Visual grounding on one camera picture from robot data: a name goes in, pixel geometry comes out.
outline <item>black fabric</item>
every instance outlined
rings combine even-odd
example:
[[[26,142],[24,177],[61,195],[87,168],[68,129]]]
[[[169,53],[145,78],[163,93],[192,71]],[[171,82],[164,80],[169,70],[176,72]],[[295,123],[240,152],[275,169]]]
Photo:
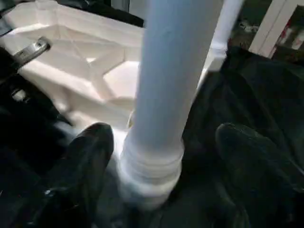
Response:
[[[230,49],[193,103],[169,200],[153,212],[129,208],[107,174],[99,227],[302,227],[303,73]]]
[[[111,127],[102,123],[88,127],[71,142],[47,175],[30,188],[23,201],[16,200],[22,207],[14,212],[18,214],[9,227],[91,228],[112,152]]]

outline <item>white plastic part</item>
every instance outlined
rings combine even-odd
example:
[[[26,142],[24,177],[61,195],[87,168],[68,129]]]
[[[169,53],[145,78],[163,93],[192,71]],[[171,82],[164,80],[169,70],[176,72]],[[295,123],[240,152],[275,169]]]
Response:
[[[119,159],[134,110],[144,29],[52,0],[19,4],[6,19],[16,29],[0,42],[12,54],[41,36],[53,42],[49,52],[19,72],[45,91],[78,130],[97,121],[110,124]],[[222,59],[210,49],[200,81],[209,69],[219,69]]]
[[[223,8],[220,12],[217,27],[212,39],[212,48],[226,52],[231,31],[243,3],[244,0],[224,0]]]
[[[150,1],[134,123],[118,162],[126,202],[154,209],[179,179],[181,136],[221,7],[221,0]]]

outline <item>metal latch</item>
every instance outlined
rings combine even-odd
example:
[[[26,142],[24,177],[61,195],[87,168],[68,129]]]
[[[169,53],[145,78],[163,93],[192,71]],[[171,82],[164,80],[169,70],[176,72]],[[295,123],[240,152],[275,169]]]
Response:
[[[18,64],[17,69],[50,50],[50,48],[51,42],[45,37],[40,37],[35,43],[30,44],[13,56]]]

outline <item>metal bracket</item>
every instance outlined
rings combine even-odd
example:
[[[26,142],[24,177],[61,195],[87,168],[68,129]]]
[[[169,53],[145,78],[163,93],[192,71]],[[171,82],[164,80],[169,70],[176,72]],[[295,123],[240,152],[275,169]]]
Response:
[[[23,67],[25,64],[37,58],[45,51],[50,50],[50,48],[51,42],[47,38],[39,38],[35,43],[30,44],[13,56],[18,64],[17,69]]]

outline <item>white pipe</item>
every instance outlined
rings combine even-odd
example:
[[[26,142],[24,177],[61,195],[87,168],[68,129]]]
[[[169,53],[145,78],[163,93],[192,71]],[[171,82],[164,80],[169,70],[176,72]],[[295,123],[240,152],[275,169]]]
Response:
[[[118,162],[122,197],[161,205],[181,173],[181,136],[222,6],[221,0],[151,0],[134,124]]]
[[[244,0],[224,0],[212,39],[212,48],[222,50],[224,53],[227,51],[227,43],[243,3]]]

